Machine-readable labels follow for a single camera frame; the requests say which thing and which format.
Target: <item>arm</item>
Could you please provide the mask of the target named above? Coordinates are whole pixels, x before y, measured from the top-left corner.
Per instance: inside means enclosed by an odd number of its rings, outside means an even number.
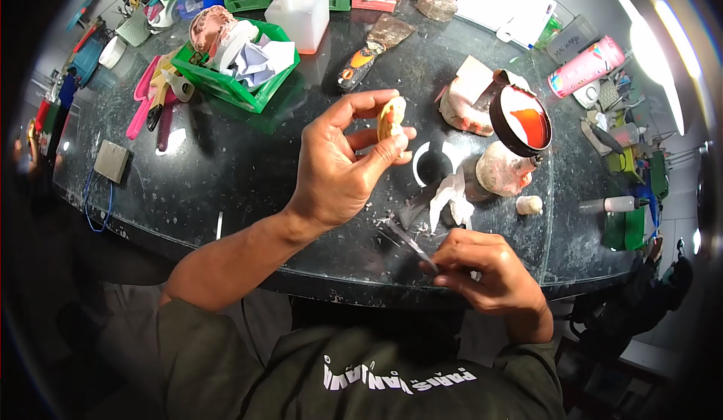
[[[435,285],[457,291],[482,313],[503,316],[511,343],[552,340],[552,313],[545,296],[500,235],[455,228],[432,261],[442,269]],[[471,269],[481,272],[479,282],[470,278]]]
[[[416,136],[404,135],[377,143],[375,129],[345,136],[355,117],[375,117],[397,90],[344,96],[304,128],[296,189],[276,215],[188,254],[171,273],[160,305],[182,298],[216,312],[256,288],[292,255],[319,235],[346,223],[364,207],[379,176],[392,164],[411,161],[399,155]],[[364,156],[358,150],[375,147]]]

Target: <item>cable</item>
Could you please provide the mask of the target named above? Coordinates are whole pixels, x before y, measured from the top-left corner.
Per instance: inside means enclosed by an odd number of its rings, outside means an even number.
[[[85,181],[85,188],[83,189],[83,211],[85,211],[85,218],[88,220],[88,225],[90,226],[90,230],[94,231],[95,233],[100,234],[102,231],[105,230],[105,226],[108,225],[108,219],[111,217],[111,208],[113,207],[113,182],[108,181],[111,184],[111,196],[108,199],[108,214],[105,215],[105,219],[103,221],[103,226],[101,228],[95,228],[93,227],[93,223],[90,222],[90,215],[88,215],[88,198],[90,197],[90,190],[88,189],[88,185],[90,184],[90,178],[93,176],[93,168],[90,168],[90,172],[88,172],[88,178]],[[95,188],[95,183],[98,181],[98,179],[95,179],[93,182],[93,186],[90,187]]]
[[[246,325],[246,332],[249,335],[249,338],[251,339],[251,346],[254,348],[254,352],[256,353],[256,358],[261,363],[261,366],[266,368],[266,365],[264,365],[264,361],[261,360],[261,354],[259,354],[259,349],[256,347],[256,342],[254,342],[254,336],[251,335],[251,328],[249,327],[249,321],[246,319],[246,307],[244,306],[244,298],[241,298],[241,314],[244,316],[244,324]]]

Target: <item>lamp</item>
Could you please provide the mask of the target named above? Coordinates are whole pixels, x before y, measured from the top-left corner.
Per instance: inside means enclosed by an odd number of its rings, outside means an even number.
[[[670,103],[670,109],[673,112],[675,126],[681,135],[685,134],[685,126],[682,121],[682,109],[680,108],[680,100],[678,99],[675,82],[673,81],[673,73],[670,72],[670,66],[665,58],[665,54],[658,43],[650,26],[646,23],[643,16],[633,5],[631,0],[618,0],[622,5],[622,9],[628,14],[633,25],[630,27],[630,43],[633,46],[638,63],[643,71],[656,83],[663,86],[665,96]],[[694,73],[700,75],[700,64],[696,58],[695,52],[692,50],[691,42],[685,35],[680,23],[675,18],[673,11],[667,7],[663,0],[656,2],[656,11],[664,22],[664,25],[671,33],[678,51],[681,53],[683,62],[688,73],[693,77]]]

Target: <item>pink water bottle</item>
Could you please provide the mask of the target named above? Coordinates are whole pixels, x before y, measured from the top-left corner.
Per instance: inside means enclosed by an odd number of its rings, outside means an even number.
[[[625,54],[605,36],[547,77],[547,84],[561,99],[595,81],[625,61]]]

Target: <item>jar lid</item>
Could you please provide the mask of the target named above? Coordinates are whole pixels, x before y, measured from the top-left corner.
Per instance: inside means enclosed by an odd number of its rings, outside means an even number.
[[[537,156],[552,141],[552,124],[542,103],[517,86],[505,86],[494,95],[490,119],[502,144],[519,156]]]

